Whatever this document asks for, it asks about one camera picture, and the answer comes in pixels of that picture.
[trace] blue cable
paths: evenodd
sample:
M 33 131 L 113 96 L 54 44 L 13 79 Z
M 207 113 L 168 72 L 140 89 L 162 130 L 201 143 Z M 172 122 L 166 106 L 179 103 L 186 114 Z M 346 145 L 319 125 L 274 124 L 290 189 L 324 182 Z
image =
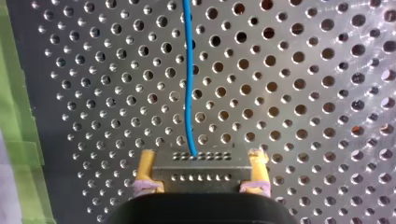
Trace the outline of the blue cable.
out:
M 192 49 L 192 28 L 191 28 L 191 9 L 190 0 L 183 0 L 184 11 L 184 28 L 186 33 L 187 45 L 187 80 L 186 80 L 186 109 L 184 110 L 184 123 L 186 127 L 187 143 L 189 144 L 190 154 L 193 157 L 197 156 L 197 149 L 195 148 L 194 138 L 192 136 L 191 127 L 191 96 L 192 96 L 192 62 L 193 49 Z

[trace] gray surface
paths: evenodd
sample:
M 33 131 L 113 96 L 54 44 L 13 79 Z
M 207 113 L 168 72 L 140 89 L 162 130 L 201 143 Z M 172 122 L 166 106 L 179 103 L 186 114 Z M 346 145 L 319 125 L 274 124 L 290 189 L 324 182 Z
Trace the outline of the gray surface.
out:
M 166 192 L 239 192 L 250 180 L 251 165 L 243 148 L 205 148 L 198 157 L 168 148 L 158 150 L 152 178 Z
M 22 223 L 22 211 L 12 165 L 0 130 L 0 223 Z
M 131 197 L 129 187 L 141 149 L 178 145 L 187 148 L 185 138 L 181 137 L 184 124 L 175 117 L 183 114 L 185 90 L 179 84 L 185 78 L 185 60 L 178 63 L 178 55 L 185 55 L 182 5 L 175 1 L 177 7 L 172 11 L 167 6 L 169 1 L 140 0 L 133 5 L 130 3 L 137 1 L 119 0 L 115 8 L 108 8 L 111 4 L 106 1 L 92 1 L 94 12 L 88 13 L 84 8 L 86 1 L 82 0 L 36 1 L 33 7 L 31 1 L 8 4 L 44 150 L 52 208 L 58 223 L 93 223 L 103 220 L 106 212 L 114 208 L 112 204 Z M 389 46 L 385 43 L 395 40 L 395 22 L 385 21 L 384 15 L 396 8 L 396 2 L 346 1 L 347 11 L 341 12 L 340 0 L 292 0 L 294 5 L 302 2 L 297 6 L 278 0 L 271 8 L 264 4 L 267 9 L 261 7 L 261 1 L 248 0 L 241 1 L 245 5 L 241 15 L 233 13 L 235 2 L 195 0 L 194 3 L 201 4 L 192 6 L 193 27 L 205 27 L 204 32 L 198 29 L 200 34 L 194 29 L 193 35 L 194 62 L 199 67 L 194 87 L 202 92 L 202 97 L 193 101 L 192 111 L 194 115 L 205 113 L 205 121 L 193 123 L 198 149 L 236 143 L 267 150 L 274 183 L 272 195 L 302 223 L 395 223 L 396 216 L 392 215 L 396 207 L 395 134 L 392 129 L 384 131 L 381 127 L 395 125 L 394 104 L 383 104 L 388 97 L 395 99 L 395 81 L 384 80 L 382 75 L 389 69 L 395 70 L 394 51 L 384 51 L 384 46 Z M 373 5 L 376 2 L 380 2 L 379 6 Z M 66 6 L 69 7 L 65 14 L 69 17 L 64 15 Z M 145 6 L 151 7 L 150 15 L 144 14 L 150 11 Z M 214 20 L 206 17 L 210 7 L 218 11 Z M 317 10 L 315 17 L 307 16 L 309 8 Z M 46 11 L 53 12 L 53 21 L 45 19 Z M 123 18 L 124 12 L 129 13 L 129 18 Z M 278 19 L 281 12 L 287 13 L 285 21 Z M 168 20 L 163 28 L 157 25 L 161 15 Z M 251 17 L 257 17 L 257 25 L 249 24 Z M 365 22 L 358 27 L 362 17 Z M 332 20 L 333 28 L 324 31 L 321 24 L 328 19 Z M 143 31 L 136 31 L 137 20 L 144 23 Z M 227 31 L 222 29 L 225 21 L 231 24 Z M 61 28 L 65 25 L 64 30 L 59 29 L 59 22 Z M 112 33 L 114 23 L 122 27 L 119 35 Z M 299 35 L 291 32 L 294 23 L 304 27 L 303 32 L 301 27 L 294 29 L 301 32 Z M 98 38 L 90 36 L 93 27 L 100 29 Z M 274 29 L 273 38 L 262 37 L 267 27 Z M 374 28 L 379 29 L 379 37 L 370 37 Z M 180 31 L 179 37 L 172 36 L 175 29 Z M 79 33 L 78 41 L 70 39 L 72 31 Z M 240 31 L 247 34 L 245 43 L 235 40 Z M 345 43 L 338 40 L 342 33 L 348 34 Z M 157 37 L 155 41 L 151 41 L 153 34 Z M 52 35 L 59 36 L 58 44 L 51 44 Z M 218 47 L 209 43 L 213 35 L 221 40 Z M 127 43 L 127 40 L 131 43 L 129 36 L 134 39 L 132 45 Z M 313 36 L 318 44 L 310 47 L 307 41 Z M 289 48 L 280 50 L 281 41 L 287 41 Z M 162 52 L 164 42 L 172 45 L 171 53 Z M 252 54 L 253 45 L 260 46 L 261 51 Z M 356 45 L 365 47 L 361 56 L 352 54 L 356 54 L 353 49 L 359 49 L 354 48 Z M 147 57 L 139 54 L 142 46 L 148 47 Z M 125 59 L 117 56 L 119 49 L 126 50 Z M 224 53 L 227 49 L 233 50 L 232 57 Z M 334 52 L 330 60 L 321 56 L 325 49 Z M 96 60 L 96 55 L 101 56 L 98 52 L 106 55 L 102 63 Z M 206 60 L 200 58 L 203 52 L 208 55 Z M 296 52 L 304 53 L 303 62 L 292 60 Z M 83 65 L 76 64 L 78 55 L 84 56 Z M 264 63 L 268 55 L 276 58 L 272 66 Z M 65 59 L 64 68 L 57 65 L 59 58 Z M 155 66 L 157 58 L 162 61 L 160 66 Z M 245 70 L 238 68 L 241 59 L 249 62 Z M 377 59 L 374 64 L 379 62 L 378 66 L 370 65 L 372 59 Z M 212 68 L 215 62 L 223 64 L 221 72 Z M 342 62 L 348 63 L 346 71 L 337 68 Z M 308 71 L 312 65 L 318 66 L 315 74 Z M 165 75 L 168 67 L 176 70 L 173 78 Z M 290 74 L 282 75 L 283 69 L 289 69 Z M 147 70 L 152 72 L 152 80 L 149 72 L 145 73 Z M 353 76 L 358 72 L 364 74 L 364 80 Z M 130 83 L 123 82 L 124 73 L 131 75 Z M 88 83 L 83 78 L 88 78 L 91 86 L 83 87 Z M 244 85 L 251 88 L 245 95 L 243 91 L 248 87 L 241 91 Z M 224 89 L 217 94 L 218 87 Z M 97 90 L 102 91 L 100 96 L 95 95 Z M 340 95 L 341 90 L 348 95 Z M 170 100 L 172 91 L 180 96 L 177 102 Z M 151 94 L 157 96 L 155 104 L 149 98 Z M 95 101 L 95 108 L 87 108 L 89 100 Z M 364 108 L 359 108 L 361 104 L 352 108 L 358 100 L 364 103 Z M 68 105 L 77 108 L 71 111 Z M 295 112 L 298 105 L 301 115 Z M 246 109 L 251 111 L 243 116 Z M 225 121 L 222 121 L 225 113 L 220 118 L 220 111 L 228 113 Z M 156 123 L 158 119 L 154 116 L 161 118 L 161 124 Z M 101 123 L 99 130 L 92 128 L 93 122 L 93 127 L 97 127 L 95 121 Z M 364 131 L 352 133 L 355 126 Z M 390 153 L 381 156 L 383 149 Z M 81 194 L 83 190 L 89 192 L 86 197 Z

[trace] black cover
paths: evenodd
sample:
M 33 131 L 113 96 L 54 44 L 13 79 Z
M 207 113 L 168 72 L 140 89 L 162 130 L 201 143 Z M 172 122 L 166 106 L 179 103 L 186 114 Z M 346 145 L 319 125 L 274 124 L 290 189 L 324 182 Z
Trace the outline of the black cover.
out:
M 297 224 L 282 204 L 256 194 L 150 194 L 122 205 L 109 224 Z

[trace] metal panel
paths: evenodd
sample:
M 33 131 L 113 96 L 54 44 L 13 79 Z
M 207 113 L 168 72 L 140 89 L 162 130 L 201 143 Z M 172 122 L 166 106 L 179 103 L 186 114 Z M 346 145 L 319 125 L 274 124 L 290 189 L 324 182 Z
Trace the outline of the metal panel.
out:
M 169 148 L 158 150 L 152 178 L 165 192 L 239 192 L 251 178 L 248 153 L 242 148 L 205 148 L 198 157 Z
M 273 196 L 301 223 L 396 222 L 396 2 L 192 4 L 198 149 L 266 150 Z M 104 221 L 141 149 L 187 150 L 181 2 L 8 6 L 54 215 Z

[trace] green tape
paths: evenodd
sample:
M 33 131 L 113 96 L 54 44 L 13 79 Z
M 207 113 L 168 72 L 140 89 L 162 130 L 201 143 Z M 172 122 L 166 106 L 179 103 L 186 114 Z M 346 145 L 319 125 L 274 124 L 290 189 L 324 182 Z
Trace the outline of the green tape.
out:
M 37 153 L 35 142 L 7 142 L 9 160 L 12 165 L 28 165 L 32 167 L 41 167 L 43 165 Z
M 0 0 L 0 128 L 26 224 L 54 224 L 44 160 L 4 0 Z

